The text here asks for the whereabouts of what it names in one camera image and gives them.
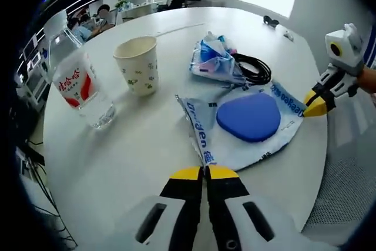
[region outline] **cable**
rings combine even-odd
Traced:
[[[57,232],[63,232],[64,230],[66,230],[66,227],[64,227],[63,229],[57,230]]]
[[[59,217],[58,215],[55,215],[54,213],[51,213],[50,211],[47,211],[47,210],[45,210],[45,209],[43,209],[41,207],[38,207],[38,206],[35,206],[35,205],[33,205],[33,206],[36,207],[39,210],[42,210],[42,211],[46,212],[47,214],[50,214],[51,216]]]
[[[39,167],[41,167],[41,169],[43,170],[43,173],[45,173],[45,175],[47,175],[45,168],[43,168],[43,166],[42,166],[41,164],[39,164],[39,163],[37,163],[37,165],[38,165]]]
[[[76,247],[78,246],[77,242],[74,240],[73,236],[71,235],[71,233],[69,232],[69,230],[66,228],[66,225],[63,221],[63,219],[61,218],[61,215],[60,215],[60,212],[58,210],[58,207],[56,206],[55,204],[55,201],[53,200],[53,197],[52,195],[50,195],[48,192],[47,192],[47,188],[45,187],[45,185],[43,184],[42,182],[42,179],[41,179],[41,176],[39,175],[38,173],[38,170],[35,169],[35,165],[30,161],[30,158],[28,158],[29,160],[29,163],[30,163],[30,168],[33,172],[33,174],[36,176],[36,181],[39,185],[39,187],[42,189],[44,195],[47,197],[47,200],[51,203],[51,205],[55,208],[55,210],[57,211],[58,215],[57,217],[60,218],[62,224],[64,225],[65,229],[66,229],[66,232],[68,232],[69,236],[68,237],[71,237],[71,241],[73,241],[76,245]]]
[[[35,146],[38,146],[38,145],[42,145],[42,144],[43,144],[43,142],[34,143],[34,142],[32,142],[31,140],[29,140],[29,142],[30,142],[31,144],[35,145]]]
[[[270,82],[271,70],[269,66],[266,65],[263,61],[255,57],[245,56],[239,53],[232,54],[232,57],[234,57],[244,77],[246,77],[247,81],[249,81],[250,83],[254,85],[265,85]],[[254,66],[258,70],[258,73],[246,69],[243,66],[243,63]]]
[[[71,236],[67,236],[67,237],[60,237],[60,239],[62,240],[70,240],[70,241],[75,241]]]

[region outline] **plastic bag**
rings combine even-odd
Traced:
[[[195,44],[190,71],[205,78],[244,85],[246,79],[231,56],[236,52],[231,42],[223,35],[216,36],[208,32]]]
[[[219,106],[260,92],[273,97],[281,113],[280,126],[273,136],[262,142],[245,142],[218,125],[216,113]],[[298,131],[306,109],[276,81],[266,85],[221,88],[200,98],[176,98],[191,123],[190,139],[204,166],[218,164],[233,170],[269,158],[288,144]]]

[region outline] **water bottle label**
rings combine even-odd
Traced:
[[[92,65],[89,70],[85,67],[84,62],[88,61],[86,53],[81,54],[78,63],[73,68],[64,72],[58,80],[54,81],[56,88],[64,97],[65,101],[73,107],[77,108],[86,100],[93,96],[97,87],[95,81],[95,71]]]

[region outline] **blue silicone pad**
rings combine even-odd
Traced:
[[[259,142],[275,134],[281,114],[274,98],[258,93],[222,104],[217,111],[217,122],[241,140]]]

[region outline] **floral paper cup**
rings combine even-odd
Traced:
[[[120,44],[113,53],[129,89],[136,95],[145,96],[157,90],[156,45],[154,36],[143,36]]]

